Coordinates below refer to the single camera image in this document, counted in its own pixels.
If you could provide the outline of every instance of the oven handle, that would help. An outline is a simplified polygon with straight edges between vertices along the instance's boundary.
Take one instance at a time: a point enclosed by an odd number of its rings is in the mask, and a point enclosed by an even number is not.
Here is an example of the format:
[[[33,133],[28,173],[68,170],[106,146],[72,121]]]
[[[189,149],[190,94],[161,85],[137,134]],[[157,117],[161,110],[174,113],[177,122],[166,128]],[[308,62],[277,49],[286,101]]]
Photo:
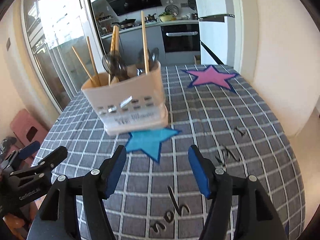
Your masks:
[[[166,33],[168,37],[181,37],[181,36],[196,36],[198,32],[184,32],[184,33]]]

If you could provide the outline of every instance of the black clamp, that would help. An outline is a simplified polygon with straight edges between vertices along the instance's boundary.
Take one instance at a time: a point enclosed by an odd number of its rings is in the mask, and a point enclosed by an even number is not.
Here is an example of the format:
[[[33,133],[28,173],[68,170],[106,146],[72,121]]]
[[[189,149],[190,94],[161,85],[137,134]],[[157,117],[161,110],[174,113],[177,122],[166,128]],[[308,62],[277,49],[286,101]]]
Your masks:
[[[200,192],[212,199],[200,240],[225,239],[232,195],[239,197],[235,240],[287,240],[277,211],[256,176],[244,179],[216,169],[196,145],[190,146],[188,158]]]
[[[42,202],[27,240],[80,240],[76,195],[83,196],[84,213],[92,240],[115,240],[102,199],[114,193],[126,161],[126,149],[118,146],[110,159],[85,176],[60,175]]]
[[[16,171],[22,160],[39,150],[39,147],[39,142],[34,142],[18,152],[13,152],[1,163],[3,171],[0,183],[0,218],[45,195],[52,185],[51,171],[67,158],[67,149],[60,146],[37,166]]]

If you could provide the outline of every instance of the table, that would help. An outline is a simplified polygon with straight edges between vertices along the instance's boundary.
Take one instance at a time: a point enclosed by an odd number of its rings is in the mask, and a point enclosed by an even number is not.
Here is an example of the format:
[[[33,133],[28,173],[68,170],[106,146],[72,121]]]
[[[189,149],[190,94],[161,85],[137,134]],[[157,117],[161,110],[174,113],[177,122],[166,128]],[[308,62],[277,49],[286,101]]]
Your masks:
[[[281,221],[289,220],[290,239],[303,230],[305,197],[296,157],[283,129],[268,105],[240,75],[229,80],[235,93],[214,84],[187,88],[192,76],[182,70],[204,66],[162,67],[162,78],[169,112],[169,126],[181,133],[162,143],[160,165],[143,152],[130,152],[116,192],[104,202],[111,227],[119,240],[198,239],[210,201],[201,196],[192,174],[187,151],[197,144],[204,157],[219,166],[225,162],[230,175],[256,175],[269,194]],[[217,70],[236,73],[219,65]],[[51,128],[34,163],[60,145],[68,158],[54,171],[52,182],[61,174],[85,175],[109,158],[118,145],[125,145],[129,134],[108,136],[103,124],[83,93],[78,93]],[[182,214],[164,221],[164,213],[174,211],[168,186]],[[81,235],[89,239],[81,197],[77,210]],[[227,238],[236,224],[237,198],[233,197]],[[161,222],[165,230],[154,226]]]

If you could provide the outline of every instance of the screw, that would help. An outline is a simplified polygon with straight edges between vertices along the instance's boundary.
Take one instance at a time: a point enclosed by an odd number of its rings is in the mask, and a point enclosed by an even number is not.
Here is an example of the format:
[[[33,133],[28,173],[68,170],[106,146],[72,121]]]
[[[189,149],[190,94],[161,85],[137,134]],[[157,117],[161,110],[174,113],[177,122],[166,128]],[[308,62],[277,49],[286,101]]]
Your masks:
[[[66,179],[66,176],[65,175],[60,175],[58,177],[58,181],[64,181]]]
[[[255,182],[255,181],[257,181],[257,177],[254,176],[254,175],[250,175],[250,176],[249,176],[249,180]]]
[[[92,174],[92,175],[98,175],[99,173],[100,173],[99,169],[93,169],[93,170],[91,171],[91,174]]]
[[[216,169],[214,172],[218,175],[222,175],[224,173],[223,169]]]

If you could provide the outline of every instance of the spoon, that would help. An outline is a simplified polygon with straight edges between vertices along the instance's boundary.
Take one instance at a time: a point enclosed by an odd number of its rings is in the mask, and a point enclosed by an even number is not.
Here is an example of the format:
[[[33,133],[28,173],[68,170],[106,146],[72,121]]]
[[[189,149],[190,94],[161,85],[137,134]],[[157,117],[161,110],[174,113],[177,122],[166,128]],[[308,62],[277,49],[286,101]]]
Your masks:
[[[159,49],[154,48],[151,52],[148,49],[148,56],[149,56],[149,69],[150,71],[156,65],[156,62],[159,59]],[[143,49],[139,51],[138,54],[138,63],[136,64],[136,68],[138,70],[138,76],[142,73],[145,73],[144,70],[144,59],[143,59]]]
[[[127,65],[118,51],[113,50],[104,55],[102,65],[111,76],[116,76],[119,81],[129,79]]]

